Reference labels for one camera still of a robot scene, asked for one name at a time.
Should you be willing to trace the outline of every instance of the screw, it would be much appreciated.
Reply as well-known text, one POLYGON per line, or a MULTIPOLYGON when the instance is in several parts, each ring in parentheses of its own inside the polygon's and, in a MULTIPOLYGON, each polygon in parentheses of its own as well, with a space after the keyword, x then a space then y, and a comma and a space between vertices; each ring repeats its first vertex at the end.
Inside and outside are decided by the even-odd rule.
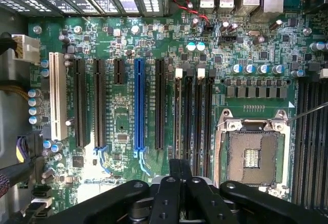
POLYGON ((228 183, 227 184, 227 187, 230 188, 230 189, 236 188, 236 186, 234 184, 232 184, 232 183, 228 183))

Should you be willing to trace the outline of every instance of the black connector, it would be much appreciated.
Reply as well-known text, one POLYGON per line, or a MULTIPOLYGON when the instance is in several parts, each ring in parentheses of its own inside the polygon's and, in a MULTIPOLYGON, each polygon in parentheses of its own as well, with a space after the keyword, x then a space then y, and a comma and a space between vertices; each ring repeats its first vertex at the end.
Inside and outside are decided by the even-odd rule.
POLYGON ((114 84, 125 84, 125 63, 123 59, 114 60, 114 84))
POLYGON ((155 148, 162 150, 164 148, 164 130, 165 130, 165 60, 156 60, 155 65, 155 148))
POLYGON ((93 116, 94 116, 94 147, 101 149, 106 146, 106 89, 105 61, 93 60, 93 116))
POLYGON ((74 60, 74 130, 76 147, 87 145, 87 91, 84 59, 74 60))

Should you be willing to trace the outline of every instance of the blue pcie slot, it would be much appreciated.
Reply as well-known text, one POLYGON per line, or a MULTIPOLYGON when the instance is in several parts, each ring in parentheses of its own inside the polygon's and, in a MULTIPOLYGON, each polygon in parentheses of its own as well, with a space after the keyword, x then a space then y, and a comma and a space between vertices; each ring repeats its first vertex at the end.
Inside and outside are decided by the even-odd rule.
POLYGON ((134 150, 144 149, 145 62, 134 62, 134 150))

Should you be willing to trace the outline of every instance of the mounting screw hole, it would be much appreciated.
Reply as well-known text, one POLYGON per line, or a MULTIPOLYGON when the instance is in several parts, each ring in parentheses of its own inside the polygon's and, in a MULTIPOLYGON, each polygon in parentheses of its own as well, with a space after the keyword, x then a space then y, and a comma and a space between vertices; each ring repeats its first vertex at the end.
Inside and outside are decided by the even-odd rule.
POLYGON ((168 217, 167 213, 164 213, 164 212, 159 215, 159 218, 161 218, 163 220, 165 220, 167 217, 168 217))

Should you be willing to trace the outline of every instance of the white pci slot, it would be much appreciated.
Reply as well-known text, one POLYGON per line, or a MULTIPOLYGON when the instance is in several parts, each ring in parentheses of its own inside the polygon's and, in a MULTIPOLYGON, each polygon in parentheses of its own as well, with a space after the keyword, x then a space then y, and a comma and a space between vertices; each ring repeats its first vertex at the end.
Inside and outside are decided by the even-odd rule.
POLYGON ((64 55, 49 52, 51 139, 67 138, 66 69, 64 55))

